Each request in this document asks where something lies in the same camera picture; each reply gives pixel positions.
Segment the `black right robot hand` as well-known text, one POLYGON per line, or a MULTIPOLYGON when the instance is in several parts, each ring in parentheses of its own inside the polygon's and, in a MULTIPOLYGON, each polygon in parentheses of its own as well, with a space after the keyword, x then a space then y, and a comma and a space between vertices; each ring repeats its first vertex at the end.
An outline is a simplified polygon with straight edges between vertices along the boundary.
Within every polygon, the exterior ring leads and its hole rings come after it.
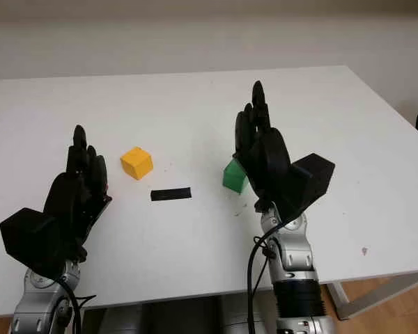
POLYGON ((266 212, 279 201, 281 183, 291 164, 280 131, 272 127, 262 83, 256 81, 251 102, 235 119, 233 158, 246 174, 257 195, 257 212, 266 212))

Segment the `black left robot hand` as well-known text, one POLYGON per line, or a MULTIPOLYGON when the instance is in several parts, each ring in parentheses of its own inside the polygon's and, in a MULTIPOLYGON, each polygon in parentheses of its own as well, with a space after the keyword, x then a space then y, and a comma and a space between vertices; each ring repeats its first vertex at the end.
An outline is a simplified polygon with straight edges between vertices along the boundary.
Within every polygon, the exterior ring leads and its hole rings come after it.
POLYGON ((84 243, 112 201, 107 189, 105 158, 87 144, 84 128, 77 125, 68 148, 66 170, 54 179, 43 210, 60 223, 68 260, 86 260, 84 243))

